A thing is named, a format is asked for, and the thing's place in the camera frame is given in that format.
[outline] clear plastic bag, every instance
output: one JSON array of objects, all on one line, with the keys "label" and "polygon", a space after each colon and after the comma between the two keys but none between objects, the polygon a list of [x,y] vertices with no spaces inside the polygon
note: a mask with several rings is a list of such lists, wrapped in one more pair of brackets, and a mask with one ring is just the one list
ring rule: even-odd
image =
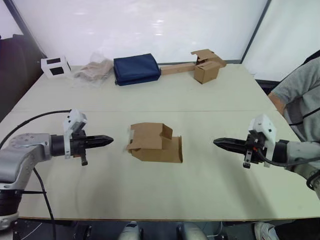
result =
[{"label": "clear plastic bag", "polygon": [[100,87],[110,75],[113,66],[112,60],[95,52],[91,55],[90,62],[73,74],[74,85]]}]

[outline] blue pouch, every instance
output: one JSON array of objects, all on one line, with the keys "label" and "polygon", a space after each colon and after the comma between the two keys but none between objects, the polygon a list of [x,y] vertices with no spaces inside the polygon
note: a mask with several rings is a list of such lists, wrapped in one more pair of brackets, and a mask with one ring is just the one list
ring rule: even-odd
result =
[{"label": "blue pouch", "polygon": [[113,60],[115,84],[119,86],[156,81],[161,71],[154,57],[148,53]]}]

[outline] white box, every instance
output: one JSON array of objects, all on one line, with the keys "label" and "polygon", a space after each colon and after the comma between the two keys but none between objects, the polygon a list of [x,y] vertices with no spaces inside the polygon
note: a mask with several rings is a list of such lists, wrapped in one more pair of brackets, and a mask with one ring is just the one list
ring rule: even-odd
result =
[{"label": "white box", "polygon": [[66,77],[71,74],[71,67],[65,56],[41,59],[41,69],[48,78]]}]

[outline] white wall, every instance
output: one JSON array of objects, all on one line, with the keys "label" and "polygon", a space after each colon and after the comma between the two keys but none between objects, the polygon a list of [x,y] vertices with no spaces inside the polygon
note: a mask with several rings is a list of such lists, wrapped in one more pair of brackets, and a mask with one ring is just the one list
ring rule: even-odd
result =
[{"label": "white wall", "polygon": [[267,0],[15,0],[49,57],[88,63],[152,53],[158,63],[195,61],[210,48],[239,60]]},{"label": "white wall", "polygon": [[1,39],[12,38],[13,34],[22,34],[5,3],[0,0],[0,35]]},{"label": "white wall", "polygon": [[281,81],[320,50],[320,0],[273,0],[244,60],[255,79]]}]

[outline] metal frame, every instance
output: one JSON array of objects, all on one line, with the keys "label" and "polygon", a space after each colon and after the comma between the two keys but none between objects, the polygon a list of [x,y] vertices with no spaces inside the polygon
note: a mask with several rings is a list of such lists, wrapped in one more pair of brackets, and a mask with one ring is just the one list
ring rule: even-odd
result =
[{"label": "metal frame", "polygon": [[[251,38],[250,38],[250,41],[249,41],[248,45],[246,46],[245,51],[244,51],[244,53],[242,55],[242,58],[241,59],[236,59],[236,60],[227,60],[226,61],[227,63],[242,64],[244,62],[244,60],[246,58],[246,55],[247,55],[247,53],[248,53],[248,51],[249,51],[249,49],[251,47],[251,44],[253,43],[253,41],[255,39],[255,36],[256,36],[256,34],[257,34],[258,30],[259,30],[259,27],[260,27],[265,15],[266,15],[266,12],[267,12],[267,10],[269,8],[269,5],[270,5],[271,1],[272,0],[267,0],[266,1],[266,4],[265,4],[265,6],[263,8],[263,11],[262,11],[262,13],[260,15],[260,18],[259,18],[257,24],[255,26],[255,29],[253,31],[253,34],[252,34]],[[28,38],[30,38],[33,41],[34,45],[38,49],[40,49],[38,44],[37,44],[37,42],[36,42],[36,40],[34,39],[33,35],[31,34],[30,30],[28,29],[26,23],[24,22],[23,18],[21,17],[21,15],[20,15],[16,5],[14,4],[13,0],[3,0],[3,2],[6,5],[6,7],[8,8],[8,10],[10,11],[13,19],[15,20],[16,24],[19,26],[19,28],[20,28],[21,32],[23,33],[23,35],[25,35]]]}]

